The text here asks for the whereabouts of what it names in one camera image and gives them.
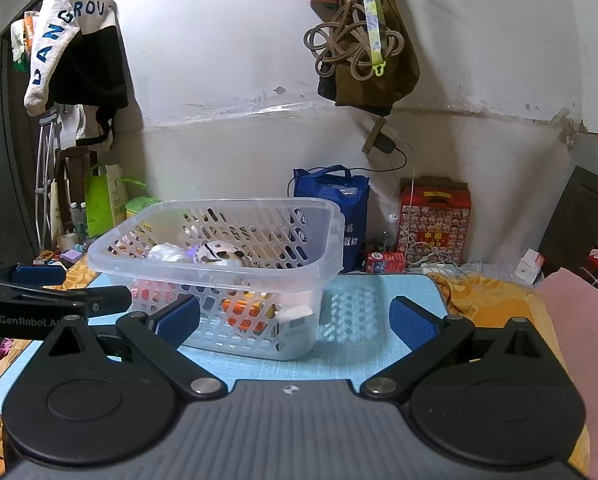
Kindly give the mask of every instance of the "green shopping bag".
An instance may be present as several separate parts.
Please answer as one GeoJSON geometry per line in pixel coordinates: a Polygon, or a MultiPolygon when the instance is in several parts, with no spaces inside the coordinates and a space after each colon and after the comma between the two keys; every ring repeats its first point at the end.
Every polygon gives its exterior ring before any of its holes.
{"type": "Polygon", "coordinates": [[[86,176],[85,195],[88,211],[88,234],[95,237],[107,233],[125,220],[125,204],[128,193],[125,189],[121,166],[94,166],[86,176]],[[105,173],[93,173],[105,169],[105,173]]]}

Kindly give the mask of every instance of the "blue tote bag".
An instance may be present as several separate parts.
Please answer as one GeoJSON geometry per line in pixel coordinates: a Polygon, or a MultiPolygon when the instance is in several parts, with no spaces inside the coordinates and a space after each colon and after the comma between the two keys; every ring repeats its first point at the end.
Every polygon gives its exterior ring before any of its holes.
{"type": "Polygon", "coordinates": [[[295,170],[296,197],[324,198],[339,206],[346,218],[343,242],[343,272],[355,269],[359,251],[365,240],[365,219],[368,212],[370,180],[367,176],[352,175],[340,164],[310,173],[295,170]],[[345,176],[333,175],[344,171],[345,176]]]}

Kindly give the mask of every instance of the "metal screw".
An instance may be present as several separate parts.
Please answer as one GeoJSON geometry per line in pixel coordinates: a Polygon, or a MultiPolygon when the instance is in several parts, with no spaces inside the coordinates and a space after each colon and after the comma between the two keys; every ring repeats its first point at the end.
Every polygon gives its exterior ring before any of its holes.
{"type": "Polygon", "coordinates": [[[214,394],[221,389],[221,381],[214,377],[201,377],[190,383],[190,389],[196,394],[214,394]]]}
{"type": "Polygon", "coordinates": [[[397,383],[388,377],[374,377],[365,382],[365,388],[375,395],[385,395],[393,393],[397,383]]]}

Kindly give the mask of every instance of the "tangled cable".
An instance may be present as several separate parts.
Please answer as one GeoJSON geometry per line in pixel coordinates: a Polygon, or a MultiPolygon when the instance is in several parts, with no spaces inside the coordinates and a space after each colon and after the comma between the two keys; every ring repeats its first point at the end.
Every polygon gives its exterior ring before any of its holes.
{"type": "MultiPolygon", "coordinates": [[[[366,81],[373,76],[367,23],[365,19],[361,20],[360,16],[365,18],[364,6],[348,2],[339,8],[332,21],[320,23],[303,36],[303,44],[317,60],[314,66],[320,77],[332,76],[336,64],[346,61],[350,63],[350,73],[356,80],[366,81]],[[317,35],[325,42],[315,44],[317,35]],[[341,42],[350,37],[355,41],[352,41],[348,48],[344,48],[341,42]],[[367,73],[361,73],[360,68],[367,69],[367,73]]],[[[382,28],[381,35],[387,40],[383,55],[386,58],[399,56],[405,46],[403,36],[387,27],[382,28]]]]}

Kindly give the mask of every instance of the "pink mat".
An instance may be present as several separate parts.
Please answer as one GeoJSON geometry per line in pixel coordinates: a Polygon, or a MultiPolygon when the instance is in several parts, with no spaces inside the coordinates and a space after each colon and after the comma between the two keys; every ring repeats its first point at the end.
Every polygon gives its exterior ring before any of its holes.
{"type": "Polygon", "coordinates": [[[598,480],[598,290],[560,269],[548,276],[537,292],[546,301],[566,366],[586,404],[589,476],[598,480]]]}

